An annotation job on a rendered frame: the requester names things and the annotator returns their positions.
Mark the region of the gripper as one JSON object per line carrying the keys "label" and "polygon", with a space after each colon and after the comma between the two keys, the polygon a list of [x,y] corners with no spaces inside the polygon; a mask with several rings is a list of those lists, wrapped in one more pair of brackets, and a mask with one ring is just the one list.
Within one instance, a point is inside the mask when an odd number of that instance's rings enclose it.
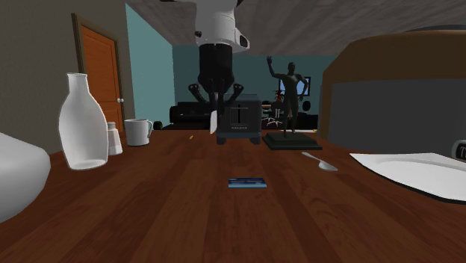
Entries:
{"label": "gripper", "polygon": [[[201,45],[199,47],[198,83],[188,85],[188,90],[197,101],[210,105],[213,111],[223,110],[243,92],[243,85],[233,83],[232,47],[222,43]],[[233,94],[225,101],[224,94],[232,84]],[[209,99],[200,93],[200,86],[206,90]]]}

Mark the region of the black sofa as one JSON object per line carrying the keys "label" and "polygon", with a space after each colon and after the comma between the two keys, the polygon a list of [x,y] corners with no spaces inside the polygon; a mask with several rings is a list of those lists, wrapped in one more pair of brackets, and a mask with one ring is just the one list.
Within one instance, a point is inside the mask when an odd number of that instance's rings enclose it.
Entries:
{"label": "black sofa", "polygon": [[209,130],[211,106],[201,102],[178,102],[170,108],[171,129]]}

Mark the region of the black toaster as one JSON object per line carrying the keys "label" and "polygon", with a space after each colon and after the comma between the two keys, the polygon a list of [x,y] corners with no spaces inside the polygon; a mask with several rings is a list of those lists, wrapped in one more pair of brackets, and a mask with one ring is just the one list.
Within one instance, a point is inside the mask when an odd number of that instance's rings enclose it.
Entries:
{"label": "black toaster", "polygon": [[216,130],[217,144],[228,138],[248,138],[252,144],[261,143],[262,104],[257,94],[241,94],[220,117]]}

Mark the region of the office chair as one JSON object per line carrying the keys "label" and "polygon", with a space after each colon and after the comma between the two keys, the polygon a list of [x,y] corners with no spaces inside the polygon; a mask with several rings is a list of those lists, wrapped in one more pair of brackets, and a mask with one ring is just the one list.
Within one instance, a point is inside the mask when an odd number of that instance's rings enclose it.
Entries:
{"label": "office chair", "polygon": [[282,126],[283,103],[273,102],[271,105],[263,105],[263,109],[267,117],[261,119],[262,129],[279,129]]}

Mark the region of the black human figure statue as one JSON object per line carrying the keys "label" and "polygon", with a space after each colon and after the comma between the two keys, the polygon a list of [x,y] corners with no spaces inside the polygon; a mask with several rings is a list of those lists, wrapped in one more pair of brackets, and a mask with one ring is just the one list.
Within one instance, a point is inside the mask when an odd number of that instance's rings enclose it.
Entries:
{"label": "black human figure statue", "polygon": [[283,100],[284,116],[282,120],[283,133],[267,133],[263,137],[263,141],[271,150],[321,150],[322,146],[318,145],[315,139],[296,131],[299,111],[298,100],[303,100],[302,94],[300,96],[296,94],[296,83],[298,79],[301,79],[305,82],[305,88],[307,88],[308,83],[302,75],[295,73],[296,66],[294,62],[288,64],[288,72],[286,74],[276,73],[272,62],[272,57],[267,56],[271,76],[281,79],[285,86]]}

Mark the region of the white mug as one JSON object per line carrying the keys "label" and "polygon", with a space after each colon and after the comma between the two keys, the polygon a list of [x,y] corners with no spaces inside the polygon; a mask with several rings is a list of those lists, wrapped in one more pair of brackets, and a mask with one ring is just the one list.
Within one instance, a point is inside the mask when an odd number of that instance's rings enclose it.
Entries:
{"label": "white mug", "polygon": [[125,136],[129,146],[145,146],[153,129],[153,122],[148,119],[125,120]]}

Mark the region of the blue card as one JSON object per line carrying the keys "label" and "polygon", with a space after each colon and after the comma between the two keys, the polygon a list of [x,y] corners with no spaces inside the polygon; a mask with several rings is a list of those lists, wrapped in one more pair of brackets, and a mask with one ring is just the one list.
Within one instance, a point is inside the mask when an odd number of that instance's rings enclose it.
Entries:
{"label": "blue card", "polygon": [[267,188],[263,178],[229,178],[229,188]]}

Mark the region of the orange door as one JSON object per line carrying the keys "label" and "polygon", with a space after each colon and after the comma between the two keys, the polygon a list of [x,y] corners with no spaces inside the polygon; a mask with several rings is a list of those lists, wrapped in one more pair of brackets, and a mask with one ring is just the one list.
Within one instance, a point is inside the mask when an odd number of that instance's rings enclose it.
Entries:
{"label": "orange door", "polygon": [[124,99],[119,66],[118,39],[98,25],[73,13],[72,25],[78,71],[87,74],[91,95],[106,120],[124,130]]}

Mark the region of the silver spoon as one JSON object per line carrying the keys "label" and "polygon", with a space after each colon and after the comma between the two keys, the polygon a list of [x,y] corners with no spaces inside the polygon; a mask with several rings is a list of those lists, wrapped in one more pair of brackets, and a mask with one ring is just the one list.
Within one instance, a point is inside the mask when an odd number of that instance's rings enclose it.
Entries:
{"label": "silver spoon", "polygon": [[318,167],[322,170],[326,170],[326,171],[338,171],[338,169],[334,166],[332,166],[331,164],[325,162],[324,160],[321,160],[320,158],[317,158],[311,154],[309,154],[308,152],[302,152],[302,154],[306,157],[309,157],[309,158],[312,158],[314,160],[317,160],[319,161],[319,164],[318,164]]}

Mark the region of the white bottle vase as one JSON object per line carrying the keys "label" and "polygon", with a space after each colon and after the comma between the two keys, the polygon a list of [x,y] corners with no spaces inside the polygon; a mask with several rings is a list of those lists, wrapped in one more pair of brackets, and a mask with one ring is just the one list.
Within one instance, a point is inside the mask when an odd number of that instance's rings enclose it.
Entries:
{"label": "white bottle vase", "polygon": [[72,170],[90,170],[108,161],[108,130],[103,110],[90,93],[87,75],[69,73],[69,93],[58,118],[66,162]]}

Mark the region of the large brown grey box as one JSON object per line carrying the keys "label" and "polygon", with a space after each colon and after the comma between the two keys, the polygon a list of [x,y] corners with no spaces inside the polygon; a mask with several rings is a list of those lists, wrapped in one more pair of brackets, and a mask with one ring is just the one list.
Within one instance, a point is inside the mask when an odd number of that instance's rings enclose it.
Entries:
{"label": "large brown grey box", "polygon": [[362,152],[451,156],[466,140],[466,25],[350,43],[323,72],[318,134]]}

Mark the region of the white plate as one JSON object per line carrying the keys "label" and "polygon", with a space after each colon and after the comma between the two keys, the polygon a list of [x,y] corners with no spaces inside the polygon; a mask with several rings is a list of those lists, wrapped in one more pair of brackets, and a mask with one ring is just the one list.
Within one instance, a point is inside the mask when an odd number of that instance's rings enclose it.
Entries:
{"label": "white plate", "polygon": [[436,153],[351,156],[393,182],[442,199],[466,202],[466,162]]}

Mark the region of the large white rounded object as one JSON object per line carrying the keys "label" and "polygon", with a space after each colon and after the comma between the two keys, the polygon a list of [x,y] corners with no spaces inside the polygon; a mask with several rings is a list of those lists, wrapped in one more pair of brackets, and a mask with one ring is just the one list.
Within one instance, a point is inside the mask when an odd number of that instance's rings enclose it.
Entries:
{"label": "large white rounded object", "polygon": [[0,133],[0,223],[35,201],[50,169],[44,149]]}

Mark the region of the black rounded object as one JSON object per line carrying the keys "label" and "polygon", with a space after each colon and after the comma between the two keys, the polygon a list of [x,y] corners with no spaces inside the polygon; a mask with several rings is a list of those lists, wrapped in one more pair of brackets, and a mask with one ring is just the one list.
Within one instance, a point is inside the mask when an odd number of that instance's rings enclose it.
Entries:
{"label": "black rounded object", "polygon": [[466,162],[466,140],[457,140],[451,149],[451,157]]}

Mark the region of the blue wall picture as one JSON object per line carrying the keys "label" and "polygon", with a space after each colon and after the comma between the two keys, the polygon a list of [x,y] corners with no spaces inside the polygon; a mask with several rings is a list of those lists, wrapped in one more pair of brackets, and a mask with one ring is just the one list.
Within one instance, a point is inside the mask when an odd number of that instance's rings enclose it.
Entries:
{"label": "blue wall picture", "polygon": [[[308,76],[305,76],[304,79],[308,83],[307,88],[305,88],[305,82],[303,82],[301,79],[297,80],[296,83],[296,94],[297,96],[300,96],[301,94],[303,96],[310,96],[310,89],[311,89],[311,78]],[[281,94],[285,94],[285,86],[283,84],[283,81],[279,79],[279,90],[281,91]]]}

